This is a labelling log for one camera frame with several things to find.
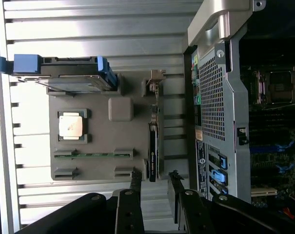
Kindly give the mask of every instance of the screw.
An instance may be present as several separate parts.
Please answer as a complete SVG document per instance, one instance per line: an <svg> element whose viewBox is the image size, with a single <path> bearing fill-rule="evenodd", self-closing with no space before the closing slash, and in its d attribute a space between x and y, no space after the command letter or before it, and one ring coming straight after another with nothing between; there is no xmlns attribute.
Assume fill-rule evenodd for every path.
<svg viewBox="0 0 295 234"><path fill-rule="evenodd" d="M244 145L247 145L249 143L249 140L247 140L247 139L246 140L242 140L241 143L244 144Z"/></svg>
<svg viewBox="0 0 295 234"><path fill-rule="evenodd" d="M206 225L200 225L200 226L199 226L199 229L202 230L202 231L203 231L203 230L206 230Z"/></svg>
<svg viewBox="0 0 295 234"><path fill-rule="evenodd" d="M226 196L223 196L223 195L219 196L219 199L221 201L227 201L227 197Z"/></svg>
<svg viewBox="0 0 295 234"><path fill-rule="evenodd" d="M188 190L188 191L185 192L185 194L186 195L193 195L193 192Z"/></svg>
<svg viewBox="0 0 295 234"><path fill-rule="evenodd" d="M94 196L94 197L91 198L91 200L93 200L93 201L96 201L96 200L99 200L99 199L100 199L100 196Z"/></svg>
<svg viewBox="0 0 295 234"><path fill-rule="evenodd" d="M134 229L133 224L130 224L130 225L126 226L126 230L133 230L133 229Z"/></svg>
<svg viewBox="0 0 295 234"><path fill-rule="evenodd" d="M222 57L224 57L224 51L223 50L218 50L217 52L216 52L216 55L219 57L219 58L222 58Z"/></svg>

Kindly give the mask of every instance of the blue latch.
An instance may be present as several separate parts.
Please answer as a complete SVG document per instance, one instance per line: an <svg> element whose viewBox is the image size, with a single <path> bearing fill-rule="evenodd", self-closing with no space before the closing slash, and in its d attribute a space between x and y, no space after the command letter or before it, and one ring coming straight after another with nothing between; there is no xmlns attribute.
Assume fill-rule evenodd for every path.
<svg viewBox="0 0 295 234"><path fill-rule="evenodd" d="M39 74L41 57L39 55L14 55L14 73Z"/></svg>
<svg viewBox="0 0 295 234"><path fill-rule="evenodd" d="M4 57L0 57L0 72L5 74L8 73L8 63Z"/></svg>
<svg viewBox="0 0 295 234"><path fill-rule="evenodd" d="M272 146L257 146L250 147L250 153L273 153L273 152L284 152L286 149L291 148L294 144L294 141L291 141L288 145L272 145Z"/></svg>
<svg viewBox="0 0 295 234"><path fill-rule="evenodd" d="M291 163L289 167L288 166L281 167L279 165L276 165L276 166L279 168L279 173L284 174L284 173L286 173L286 171L289 171L292 168L294 168L295 164Z"/></svg>
<svg viewBox="0 0 295 234"><path fill-rule="evenodd" d="M212 170L211 174L212 174L212 179L221 183L226 183L226 175L224 175L219 170Z"/></svg>
<svg viewBox="0 0 295 234"><path fill-rule="evenodd" d="M106 58L98 56L98 71L106 74L106 81L110 81L114 86L117 85L117 77L109 66Z"/></svg>
<svg viewBox="0 0 295 234"><path fill-rule="evenodd" d="M219 155L219 159L221 161L221 168L224 170L227 170L227 157L223 156L222 154L218 154Z"/></svg>

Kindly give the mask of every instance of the metal frame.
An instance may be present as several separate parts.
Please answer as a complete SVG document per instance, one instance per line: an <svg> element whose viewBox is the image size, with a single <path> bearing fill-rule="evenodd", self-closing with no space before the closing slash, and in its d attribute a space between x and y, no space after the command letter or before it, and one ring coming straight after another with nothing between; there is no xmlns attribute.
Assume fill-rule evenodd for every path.
<svg viewBox="0 0 295 234"><path fill-rule="evenodd" d="M186 136L187 136L187 155L189 167L190 189L198 189L198 167L195 144L195 131L194 131L194 105L193 102L193 85L191 79L192 68L192 53L196 50L196 46L184 52L184 82L185 82L185 102L186 102Z"/></svg>
<svg viewBox="0 0 295 234"><path fill-rule="evenodd" d="M220 169L212 162L209 162L208 154L218 158L215 152L209 150L209 146L212 146L227 157L229 193L247 202L251 201L251 188L248 186L250 184L249 110L248 92L240 80L239 41L247 32L247 26L244 25L247 19L254 11L264 9L265 5L265 0L206 0L195 15L183 41L185 51L189 51L192 46L197 46L198 68L207 64L211 66L210 61L212 59L215 61L216 67L212 66L208 67L208 70L206 68L203 70L206 78L212 72L217 74L220 69L222 72L222 93L217 93L217 90L214 91L209 87L208 90L210 91L207 92L208 95L215 93L214 96L208 97L212 99L222 94L221 108L224 109L224 115L221 119L216 118L224 123L223 128L222 126L221 128L216 128L216 130L221 130L221 132L214 131L214 128L211 128L211 131L208 129L209 132L205 134L204 131L203 133L202 142L205 143L207 180L211 176L208 170L209 166L213 165L214 169ZM184 68L189 69L190 67L184 64ZM188 88L191 89L192 84L190 82L186 80L185 84L186 90ZM186 99L186 101L193 104L193 100L190 98ZM209 112L210 109L202 109L203 111ZM212 122L209 121L210 124L214 124L213 120L215 118L209 117L209 115L207 116L208 118L212 120ZM243 139L238 135L237 131L239 129L242 129L245 133ZM211 183L209 181L207 183L209 193ZM216 193L219 193L213 186L212 188Z"/></svg>
<svg viewBox="0 0 295 234"><path fill-rule="evenodd" d="M0 56L7 57L3 2L0 0ZM9 76L0 73L0 216L3 233L20 229Z"/></svg>
<svg viewBox="0 0 295 234"><path fill-rule="evenodd" d="M205 0L188 27L188 45L202 59L220 40L230 39L266 0Z"/></svg>

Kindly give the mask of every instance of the pcie slot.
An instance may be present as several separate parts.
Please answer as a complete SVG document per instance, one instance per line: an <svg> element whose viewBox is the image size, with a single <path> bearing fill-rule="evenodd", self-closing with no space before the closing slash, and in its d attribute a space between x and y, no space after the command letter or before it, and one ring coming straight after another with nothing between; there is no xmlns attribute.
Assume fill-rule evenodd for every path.
<svg viewBox="0 0 295 234"><path fill-rule="evenodd" d="M270 129L270 127L295 127L295 110L256 111L249 114L249 128Z"/></svg>
<svg viewBox="0 0 295 234"><path fill-rule="evenodd" d="M216 195L217 193L209 187L209 193L208 193L208 199L211 201L212 198L214 197L214 195Z"/></svg>
<svg viewBox="0 0 295 234"><path fill-rule="evenodd" d="M211 176L209 177L209 183L208 183L209 187L213 188L218 194L222 193L222 194L228 194L229 191L228 189L219 184L218 182L216 182L214 179L211 178Z"/></svg>
<svg viewBox="0 0 295 234"><path fill-rule="evenodd" d="M216 165L219 169L227 170L227 157L222 154L216 154L208 150L208 161Z"/></svg>
<svg viewBox="0 0 295 234"><path fill-rule="evenodd" d="M251 197L255 196L275 196L277 190L275 188L253 188L251 189Z"/></svg>
<svg viewBox="0 0 295 234"><path fill-rule="evenodd" d="M211 161L208 161L208 164L209 164L209 166L211 166L211 167L213 167L214 169L216 169L216 170L219 170L219 169L221 169L220 167L218 167L217 165L215 165L213 162L211 162Z"/></svg>
<svg viewBox="0 0 295 234"><path fill-rule="evenodd" d="M221 193L212 183L209 182L208 185L209 185L209 192L210 192L210 189L212 189L216 194Z"/></svg>

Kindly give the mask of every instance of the perforated metal panel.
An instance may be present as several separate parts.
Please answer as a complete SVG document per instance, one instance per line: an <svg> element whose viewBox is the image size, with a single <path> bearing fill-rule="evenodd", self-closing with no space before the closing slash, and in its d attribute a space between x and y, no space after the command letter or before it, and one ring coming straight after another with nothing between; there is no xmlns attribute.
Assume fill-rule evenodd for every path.
<svg viewBox="0 0 295 234"><path fill-rule="evenodd" d="M222 68L214 57L199 67L199 79L203 133L225 141Z"/></svg>
<svg viewBox="0 0 295 234"><path fill-rule="evenodd" d="M211 145L208 145L208 150L211 150L212 152L215 152L216 154L220 154L220 150Z"/></svg>

